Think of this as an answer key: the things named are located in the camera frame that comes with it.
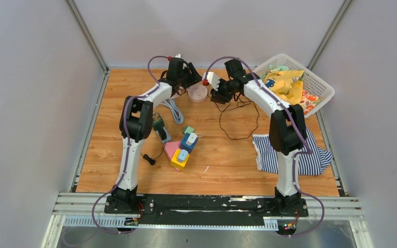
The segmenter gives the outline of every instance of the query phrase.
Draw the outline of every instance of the white plastic basket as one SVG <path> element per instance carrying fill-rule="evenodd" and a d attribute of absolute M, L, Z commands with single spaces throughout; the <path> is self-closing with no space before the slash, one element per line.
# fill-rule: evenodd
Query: white plastic basket
<path fill-rule="evenodd" d="M 303 89 L 313 95 L 324 98 L 318 105 L 316 105 L 316 107 L 314 107 L 305 115 L 305 118 L 308 118 L 312 114 L 316 113 L 321 107 L 329 102 L 329 100 L 331 100 L 332 96 L 335 94 L 335 90 L 331 87 L 331 85 L 327 84 L 312 71 L 308 70 L 305 66 L 301 65 L 299 62 L 283 53 L 278 54 L 262 63 L 260 66 L 256 67 L 253 72 L 255 72 L 258 76 L 261 76 L 267 72 L 270 65 L 288 66 L 290 70 L 304 70 Z"/>

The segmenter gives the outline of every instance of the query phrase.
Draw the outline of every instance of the striped shirt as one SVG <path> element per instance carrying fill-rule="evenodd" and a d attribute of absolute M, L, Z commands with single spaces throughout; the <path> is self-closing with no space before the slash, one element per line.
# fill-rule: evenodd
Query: striped shirt
<path fill-rule="evenodd" d="M 270 173 L 278 173 L 278 156 L 276 151 L 271 147 L 268 134 L 254 134 L 252 143 L 255 146 L 258 157 L 256 165 L 258 170 Z M 313 154 L 301 154 L 299 156 L 299 174 L 318 176 L 325 171 L 326 167 L 331 164 L 332 153 L 323 150 L 316 145 L 316 139 L 310 130 L 307 129 L 307 143 L 313 151 Z"/>

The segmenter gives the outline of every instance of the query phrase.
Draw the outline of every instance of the yellow toy block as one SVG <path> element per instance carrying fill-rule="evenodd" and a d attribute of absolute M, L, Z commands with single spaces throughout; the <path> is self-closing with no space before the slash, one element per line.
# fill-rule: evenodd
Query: yellow toy block
<path fill-rule="evenodd" d="M 171 165 L 178 169 L 184 169 L 186 162 L 188 161 L 188 158 L 189 158 L 189 153 L 188 153 L 188 155 L 186 155 L 186 159 L 183 162 L 179 162 L 179 161 L 177 161 L 177 157 L 179 157 L 180 151 L 181 151 L 181 149 L 177 149 L 176 152 L 174 153 L 174 156 L 171 159 Z"/>

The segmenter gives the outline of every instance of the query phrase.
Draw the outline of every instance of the black cable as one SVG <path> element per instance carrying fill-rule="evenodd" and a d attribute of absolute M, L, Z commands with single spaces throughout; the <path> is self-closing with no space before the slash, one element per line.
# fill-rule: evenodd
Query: black cable
<path fill-rule="evenodd" d="M 166 74 L 167 72 L 168 72 L 167 70 L 162 71 L 162 73 L 160 74 L 160 79 L 159 79 L 159 81 L 162 81 L 163 77 L 165 76 L 165 74 Z"/>
<path fill-rule="evenodd" d="M 220 113 L 220 118 L 219 118 L 220 128 L 221 128 L 221 130 L 223 130 L 223 132 L 226 134 L 226 136 L 227 136 L 227 138 L 228 138 L 229 140 L 232 140 L 232 141 L 237 141 L 237 140 L 242 140 L 242 139 L 245 140 L 245 139 L 249 138 L 250 135 L 252 135 L 252 133 L 253 133 L 256 129 L 258 129 L 258 119 L 259 119 L 259 111 L 258 111 L 258 108 L 256 107 L 256 104 L 255 104 L 252 100 L 250 100 L 249 98 L 247 98 L 247 99 L 248 99 L 248 101 L 245 102 L 245 101 L 243 101 L 242 99 L 240 99 L 240 95 L 238 95 L 237 100 L 239 100 L 239 102 L 237 102 L 237 106 L 236 106 L 236 107 L 233 107 L 233 108 L 231 108 L 231 109 L 229 109 L 229 110 L 228 110 L 228 108 L 229 108 L 229 106 L 231 106 L 231 103 L 230 103 L 230 102 L 229 102 L 229 105 L 226 106 L 223 110 L 220 110 L 220 107 L 218 107 L 218 105 L 214 102 L 215 105 L 217 106 L 218 110 L 221 112 L 221 113 Z M 245 107 L 245 106 L 247 106 L 247 105 L 250 105 L 251 103 L 253 103 L 253 105 L 255 106 L 256 112 L 258 113 L 258 115 L 256 116 L 256 127 L 255 127 L 255 129 L 253 129 L 252 132 L 250 132 L 249 136 L 247 136 L 247 137 L 244 137 L 244 138 L 231 138 L 231 137 L 227 134 L 226 130 L 221 126 L 221 116 L 223 115 L 224 112 L 231 111 L 231 110 L 235 110 L 235 109 L 237 109 L 237 108 L 239 108 L 239 107 Z"/>
<path fill-rule="evenodd" d="M 160 154 L 157 157 L 155 157 L 154 159 L 150 158 L 150 156 L 148 154 L 142 155 L 142 153 L 141 153 L 142 158 L 147 160 L 150 165 L 155 165 L 156 159 L 159 158 L 162 155 L 163 151 L 165 150 L 165 144 L 166 144 L 166 142 L 163 143 L 162 151 L 160 152 Z"/>
<path fill-rule="evenodd" d="M 234 94 L 234 101 L 238 102 L 239 96 L 241 96 L 241 93 L 238 93 L 237 96 Z"/>

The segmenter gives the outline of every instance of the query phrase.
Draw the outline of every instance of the wood grain surface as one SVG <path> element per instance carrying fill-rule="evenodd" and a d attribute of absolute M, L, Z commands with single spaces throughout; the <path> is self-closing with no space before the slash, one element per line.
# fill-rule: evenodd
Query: wood grain surface
<path fill-rule="evenodd" d="M 152 72 L 159 78 L 162 69 Z M 227 78 L 225 70 L 213 70 Z M 139 95 L 154 86 L 145 69 L 112 70 L 90 140 L 77 192 L 106 192 L 112 188 L 119 173 L 122 137 L 118 128 L 124 99 Z M 260 172 L 256 167 L 257 153 L 252 137 L 232 141 L 220 129 L 220 112 L 209 99 L 194 103 L 187 94 L 176 99 L 185 121 L 177 125 L 171 111 L 163 105 L 154 111 L 162 116 L 172 141 L 183 138 L 185 126 L 192 126 L 204 136 L 199 139 L 182 172 L 176 172 L 167 156 L 162 154 L 154 166 L 141 158 L 138 171 L 138 193 L 217 194 L 217 195 L 274 195 L 278 175 Z M 259 127 L 255 134 L 266 134 L 269 118 L 258 108 Z M 221 126 L 230 137 L 247 137 L 256 127 L 257 112 L 253 104 L 228 111 L 221 117 Z M 306 119 L 317 145 L 324 148 L 316 116 Z M 162 151 L 162 143 L 152 132 L 144 144 L 142 154 L 154 158 Z M 300 176 L 302 190 L 317 196 L 338 196 L 329 166 L 321 176 Z"/>

